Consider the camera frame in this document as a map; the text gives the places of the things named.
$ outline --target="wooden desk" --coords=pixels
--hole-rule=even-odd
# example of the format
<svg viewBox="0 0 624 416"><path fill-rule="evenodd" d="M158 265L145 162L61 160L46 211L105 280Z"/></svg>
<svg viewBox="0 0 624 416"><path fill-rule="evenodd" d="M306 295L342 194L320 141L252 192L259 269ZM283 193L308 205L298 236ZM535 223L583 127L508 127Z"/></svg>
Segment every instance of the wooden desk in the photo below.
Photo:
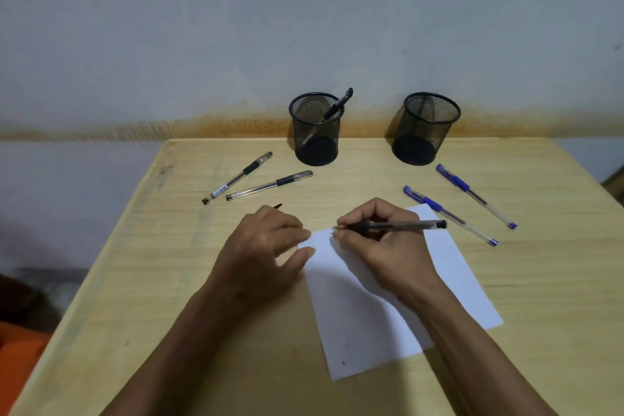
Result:
<svg viewBox="0 0 624 416"><path fill-rule="evenodd" d="M383 139L342 139L314 177L209 206L201 199L262 153L234 190L308 169L284 139L167 142L136 190L14 407L13 416L97 415L206 279L238 221L283 202L328 228L373 196L415 203L404 184L500 240L449 230L505 324L491 335L561 414L624 406L624 209L545 139L455 139L438 156L519 224L507 230L442 179L435 162L401 163ZM332 383L305 281L224 349L198 414L451 414L435 352Z"/></svg>

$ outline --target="sheet of paper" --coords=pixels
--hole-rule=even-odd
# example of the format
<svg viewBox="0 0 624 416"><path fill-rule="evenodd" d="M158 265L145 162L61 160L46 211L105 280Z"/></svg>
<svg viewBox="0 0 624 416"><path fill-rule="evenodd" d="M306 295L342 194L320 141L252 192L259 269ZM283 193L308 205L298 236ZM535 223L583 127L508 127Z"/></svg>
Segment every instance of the sheet of paper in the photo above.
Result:
<svg viewBox="0 0 624 416"><path fill-rule="evenodd" d="M426 204L410 211L421 220L439 219ZM448 231L424 233L435 269L466 311L485 329L502 324ZM305 246L316 248L305 275L333 381L433 347L416 314L340 248L332 229L314 232Z"/></svg>

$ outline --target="hand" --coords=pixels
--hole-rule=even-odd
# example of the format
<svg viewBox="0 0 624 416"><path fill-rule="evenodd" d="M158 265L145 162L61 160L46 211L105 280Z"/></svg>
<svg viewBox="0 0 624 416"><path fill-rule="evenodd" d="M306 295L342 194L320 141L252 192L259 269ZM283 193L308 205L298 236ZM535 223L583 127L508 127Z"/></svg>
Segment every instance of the hand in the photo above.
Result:
<svg viewBox="0 0 624 416"><path fill-rule="evenodd" d="M238 316L297 280L314 248L295 251L282 266L275 259L309 237L295 216L262 206L243 217L226 240L204 286L223 299L229 314Z"/></svg>
<svg viewBox="0 0 624 416"><path fill-rule="evenodd" d="M394 206L383 199L371 199L338 219L349 225L370 219L376 222L418 221L418 215ZM365 238L353 231L334 231L334 238L344 249L362 258L379 284L395 294L404 304L425 298L446 287L438 276L422 233L387 232L379 240Z"/></svg>

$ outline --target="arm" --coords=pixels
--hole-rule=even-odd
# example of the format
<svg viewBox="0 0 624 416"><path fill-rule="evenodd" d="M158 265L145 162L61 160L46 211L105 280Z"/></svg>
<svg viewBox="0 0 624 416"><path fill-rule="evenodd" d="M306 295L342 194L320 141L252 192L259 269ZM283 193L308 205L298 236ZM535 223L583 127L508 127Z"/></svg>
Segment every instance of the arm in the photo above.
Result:
<svg viewBox="0 0 624 416"><path fill-rule="evenodd" d="M206 283L102 416L187 414L230 330L254 307L293 285L314 249L275 258L309 238L299 219L269 206L246 215L228 238Z"/></svg>
<svg viewBox="0 0 624 416"><path fill-rule="evenodd" d="M373 199L338 223L370 217L418 220L410 211ZM388 232L377 241L336 230L334 237L343 248L356 252L379 284L418 315L471 414L556 415L437 275L422 234Z"/></svg>

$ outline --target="pen holder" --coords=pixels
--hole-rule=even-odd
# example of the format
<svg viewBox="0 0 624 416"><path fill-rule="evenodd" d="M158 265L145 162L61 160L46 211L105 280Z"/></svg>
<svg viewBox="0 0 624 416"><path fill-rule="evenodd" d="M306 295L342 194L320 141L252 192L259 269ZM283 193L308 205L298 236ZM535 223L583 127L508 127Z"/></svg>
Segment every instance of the pen holder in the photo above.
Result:
<svg viewBox="0 0 624 416"><path fill-rule="evenodd" d="M462 111L448 97L425 92L407 96L403 107L392 144L394 156L408 164L429 164Z"/></svg>
<svg viewBox="0 0 624 416"><path fill-rule="evenodd" d="M294 154L302 163L310 166L330 164L338 156L340 117L345 113L341 107L329 120L323 115L338 98L326 93L303 94L290 103L294 131Z"/></svg>

